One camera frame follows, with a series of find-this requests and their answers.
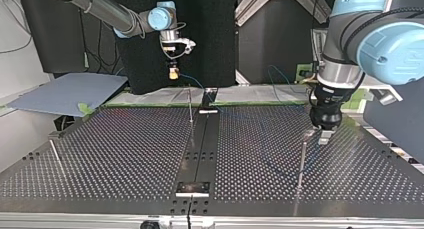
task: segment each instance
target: vertical metal pin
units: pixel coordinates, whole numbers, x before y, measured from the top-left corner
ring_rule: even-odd
[[[193,123],[193,110],[192,110],[192,106],[191,106],[191,89],[190,89],[190,85],[188,85],[188,108],[190,110],[190,122]]]
[[[52,146],[54,155],[55,155],[57,161],[59,162],[60,170],[62,171],[63,176],[65,176],[66,174],[65,174],[65,170],[64,170],[63,165],[62,165],[62,159],[59,157],[59,153],[57,152],[54,141],[52,139],[50,139],[49,142],[50,142],[50,145]]]
[[[297,189],[302,189],[302,179],[303,179],[303,173],[305,170],[305,158],[306,158],[306,147],[308,146],[308,142],[304,141],[302,143],[302,155],[300,157],[300,170],[299,170],[299,181],[297,183]]]
[[[52,139],[50,139],[50,145],[52,146],[52,149],[53,149],[54,155],[56,156],[56,159],[58,161],[61,161],[59,154],[57,153],[56,146],[54,145],[54,141]]]

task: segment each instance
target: mounting hole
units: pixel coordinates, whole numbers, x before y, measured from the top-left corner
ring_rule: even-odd
[[[387,57],[381,56],[378,58],[378,63],[384,64],[388,61]]]

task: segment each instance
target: black cable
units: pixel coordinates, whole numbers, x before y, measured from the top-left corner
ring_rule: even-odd
[[[101,65],[101,67],[99,67],[100,70],[101,70],[101,68],[103,68],[103,70],[105,70],[107,73],[113,74],[112,72],[109,72],[109,70],[107,68],[105,68],[104,65],[116,67],[115,65],[118,64],[119,59],[117,57],[118,52],[117,52],[117,44],[116,44],[116,42],[115,42],[115,59],[114,59],[114,62],[112,64],[105,63],[105,61],[102,58],[100,58],[98,55],[96,55],[95,53],[93,53],[88,48],[88,46],[87,46],[87,40],[86,40],[86,35],[85,35],[84,21],[82,19],[82,12],[81,12],[81,10],[79,12],[80,12],[80,23],[81,23],[81,31],[82,31],[82,40],[83,40],[83,45],[84,45],[85,52],[87,53],[87,55],[90,55],[99,65]]]
[[[417,12],[407,17],[407,19],[415,18],[417,16],[421,16],[422,14],[424,14],[424,12]]]
[[[25,22],[25,26],[23,26],[23,25],[20,23],[20,21],[17,19],[17,17],[15,16],[15,14],[13,14],[12,10],[9,8],[9,6],[6,4],[6,2],[5,2],[4,0],[1,0],[1,2],[4,4],[4,6],[7,8],[7,10],[8,10],[8,11],[12,14],[12,17],[16,20],[16,23],[18,23],[18,25],[19,25],[20,27],[22,27],[22,29],[24,29],[24,30],[25,30],[25,31],[29,34],[29,40],[28,40],[28,42],[27,42],[25,45],[23,45],[23,46],[20,46],[20,47],[17,47],[17,48],[11,49],[11,50],[0,51],[0,54],[6,54],[6,53],[12,53],[12,52],[20,51],[20,50],[22,50],[22,49],[24,49],[24,48],[28,47],[28,46],[31,44],[31,42],[32,42],[32,35],[30,34],[29,29],[27,28],[27,27],[28,27],[28,24],[27,24],[27,22]],[[24,11],[23,11],[22,7],[18,4],[18,2],[17,2],[16,0],[12,0],[12,2],[13,2],[13,3],[15,3],[15,5],[19,8],[19,10],[21,10],[22,17],[23,17],[23,18],[24,18],[24,20],[25,20],[25,13],[24,13]]]
[[[15,49],[12,49],[12,50],[0,51],[0,54],[6,54],[6,53],[12,53],[12,52],[20,51],[20,50],[28,47],[31,44],[31,42],[32,42],[32,36],[29,37],[29,40],[25,45],[18,47],[18,48],[15,48]]]
[[[111,72],[112,75],[114,75],[114,71],[116,69],[116,66],[118,66],[118,62],[120,59],[121,59],[121,55],[119,55],[117,62],[115,63],[115,65],[113,65],[112,72]]]
[[[99,73],[102,69],[102,59],[101,59],[102,57],[100,56],[100,52],[101,52],[101,46],[102,46],[103,23],[102,23],[101,20],[99,22],[100,22],[100,24],[99,24],[99,36],[98,36],[98,41],[97,41],[97,55],[100,58],[100,60],[99,60],[99,68],[97,69],[96,73]]]
[[[312,53],[315,54],[316,60],[318,61],[318,65],[319,65],[320,58],[318,57],[318,52],[315,48],[315,40],[314,40],[315,13],[317,10],[317,4],[318,4],[318,0],[315,0],[314,9],[312,10],[311,41],[312,41]],[[315,67],[313,65],[312,65],[312,70],[313,72],[316,72]]]

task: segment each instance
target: black bracket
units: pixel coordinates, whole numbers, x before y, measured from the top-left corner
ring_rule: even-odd
[[[218,109],[210,104],[215,102],[218,95],[217,88],[207,88],[203,93],[202,107],[199,110],[200,114],[214,114],[218,113]]]
[[[209,182],[180,182],[177,197],[209,197]]]

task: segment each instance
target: green tape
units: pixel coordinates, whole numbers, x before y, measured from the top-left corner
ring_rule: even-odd
[[[343,104],[342,109],[358,110],[362,99],[365,98],[365,90],[357,90],[351,97],[350,101]]]
[[[200,103],[192,103],[192,107],[199,107]],[[103,107],[189,107],[187,103],[151,103],[151,104],[129,104],[129,103],[109,103]]]
[[[93,114],[94,110],[91,109],[87,104],[85,103],[78,103],[78,109],[80,112],[84,113],[84,116]]]
[[[276,106],[276,105],[305,105],[304,101],[269,101],[269,102],[215,102],[211,106]]]
[[[305,79],[303,76],[300,75],[301,71],[312,71],[312,63],[311,64],[298,64],[297,70],[296,70],[296,81],[300,82],[301,80]]]

